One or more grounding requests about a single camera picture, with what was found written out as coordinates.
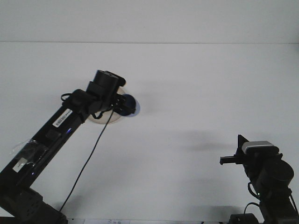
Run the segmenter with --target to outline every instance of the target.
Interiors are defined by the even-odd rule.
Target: wire
[[[297,212],[297,215],[299,215],[298,210],[297,210],[297,206],[296,206],[295,201],[294,201],[294,198],[293,198],[292,195],[290,195],[290,197],[291,197],[291,200],[292,200],[292,202],[293,202],[293,206],[294,206],[294,208],[295,208],[295,210],[296,210],[296,212]]]
[[[257,206],[257,207],[260,207],[259,206],[259,204],[257,204],[257,203],[255,203],[255,202],[250,202],[250,203],[248,203],[247,205],[246,205],[246,207],[245,207],[245,209],[244,209],[244,214],[246,213],[246,209],[247,209],[247,207],[249,206],[249,205],[255,205],[255,206]]]
[[[81,176],[81,174],[82,174],[82,172],[83,172],[85,166],[87,165],[87,163],[89,162],[91,156],[93,155],[93,152],[94,152],[94,150],[95,150],[95,148],[96,148],[96,146],[97,146],[97,144],[98,144],[98,142],[99,142],[99,140],[100,140],[100,138],[101,138],[101,136],[102,136],[104,130],[106,129],[106,127],[107,127],[107,125],[108,125],[108,123],[109,123],[109,121],[110,121],[110,119],[111,119],[111,117],[112,117],[112,115],[113,115],[113,112],[114,112],[114,108],[112,109],[112,112],[111,112],[111,115],[110,115],[108,121],[106,122],[106,124],[105,124],[103,130],[101,131],[101,133],[100,133],[100,135],[99,135],[99,137],[98,137],[96,143],[94,144],[94,147],[93,147],[92,152],[90,153],[88,159],[86,160],[84,166],[82,167],[82,169],[81,169],[81,171],[80,171],[80,173],[79,173],[79,175],[78,175],[78,177],[77,177],[77,179],[76,179],[76,181],[75,181],[75,183],[74,183],[74,185],[73,185],[73,187],[72,187],[72,189],[71,189],[69,195],[67,196],[67,198],[66,198],[65,202],[63,203],[63,205],[61,206],[59,212],[61,212],[61,210],[64,208],[64,206],[65,206],[65,204],[67,203],[67,201],[69,200],[69,198],[70,198],[70,196],[71,196],[73,190],[75,189],[75,186],[76,186],[76,184],[77,184],[77,182],[78,182],[78,180],[79,180],[79,178],[80,178],[80,176]]]
[[[60,98],[62,101],[66,101],[67,98],[64,99],[64,97],[66,97],[66,96],[69,97],[70,95],[71,95],[71,93],[65,93],[65,94],[62,94]]]
[[[252,191],[251,187],[250,187],[251,182],[248,183],[248,191],[249,193],[255,197],[256,199],[260,200],[259,197]]]

